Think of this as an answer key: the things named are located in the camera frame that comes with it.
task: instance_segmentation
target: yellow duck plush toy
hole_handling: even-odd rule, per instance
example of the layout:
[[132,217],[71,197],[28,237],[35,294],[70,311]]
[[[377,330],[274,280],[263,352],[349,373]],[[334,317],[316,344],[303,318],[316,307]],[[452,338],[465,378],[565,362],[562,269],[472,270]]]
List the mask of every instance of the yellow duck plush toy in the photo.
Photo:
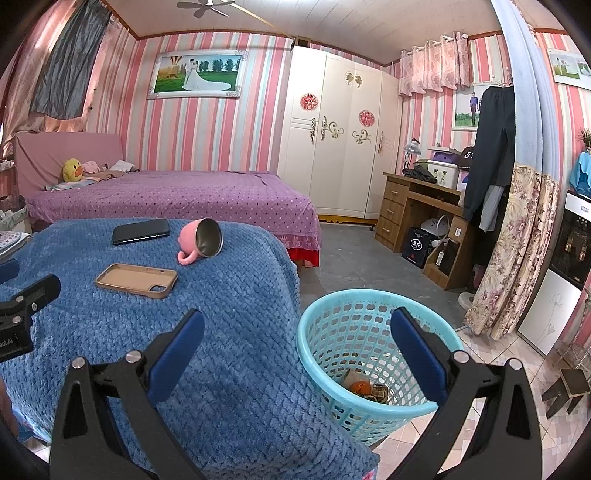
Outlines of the yellow duck plush toy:
[[82,179],[82,166],[80,162],[75,158],[71,158],[66,163],[64,163],[63,168],[61,169],[61,176],[64,178],[64,181],[78,181]]

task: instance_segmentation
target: black smartphone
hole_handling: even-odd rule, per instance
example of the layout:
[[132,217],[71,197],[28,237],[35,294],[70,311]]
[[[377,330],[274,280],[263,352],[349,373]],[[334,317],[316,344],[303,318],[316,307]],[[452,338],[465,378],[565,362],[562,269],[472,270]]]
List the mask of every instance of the black smartphone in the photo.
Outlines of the black smartphone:
[[169,236],[170,229],[166,218],[148,220],[146,222],[128,223],[113,229],[113,245],[124,245],[133,242],[152,240]]

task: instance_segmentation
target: pink curtain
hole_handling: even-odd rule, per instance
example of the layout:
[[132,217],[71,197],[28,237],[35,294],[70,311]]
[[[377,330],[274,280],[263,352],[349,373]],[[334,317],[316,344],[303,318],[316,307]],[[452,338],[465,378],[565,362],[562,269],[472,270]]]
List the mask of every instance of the pink curtain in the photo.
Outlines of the pink curtain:
[[412,52],[402,51],[400,59],[400,95],[423,94],[427,90],[442,92],[443,87],[456,90],[457,86],[470,85],[468,40],[456,33],[454,39],[442,37],[440,41],[413,47]]
[[87,113],[92,104],[106,51],[120,27],[116,22],[109,25],[99,49],[90,77],[83,116],[71,120],[58,120],[29,112],[41,69],[78,4],[79,0],[58,0],[41,17],[21,46],[22,52],[15,66],[14,78],[8,86],[9,98],[4,115],[5,158],[12,154],[12,143],[9,140],[17,132],[77,132],[84,130],[86,126]]

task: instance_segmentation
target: potted plant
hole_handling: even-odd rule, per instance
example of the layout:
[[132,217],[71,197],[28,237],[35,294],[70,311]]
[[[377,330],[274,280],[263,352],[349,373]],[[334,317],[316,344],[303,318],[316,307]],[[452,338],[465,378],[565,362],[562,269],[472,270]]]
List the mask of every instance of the potted plant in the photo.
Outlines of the potted plant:
[[585,144],[585,151],[591,153],[591,130],[582,128],[579,131],[579,140]]

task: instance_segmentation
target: pink slipcover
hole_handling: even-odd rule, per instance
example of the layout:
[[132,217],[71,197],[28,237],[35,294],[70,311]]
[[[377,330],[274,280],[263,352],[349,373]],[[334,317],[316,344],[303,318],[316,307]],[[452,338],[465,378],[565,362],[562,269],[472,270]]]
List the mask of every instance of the pink slipcover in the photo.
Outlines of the pink slipcover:
[[121,139],[114,134],[22,132],[12,141],[18,191],[25,198],[43,190],[45,185],[63,181],[61,168],[70,158],[77,158],[80,163],[94,160],[101,167],[124,160]]

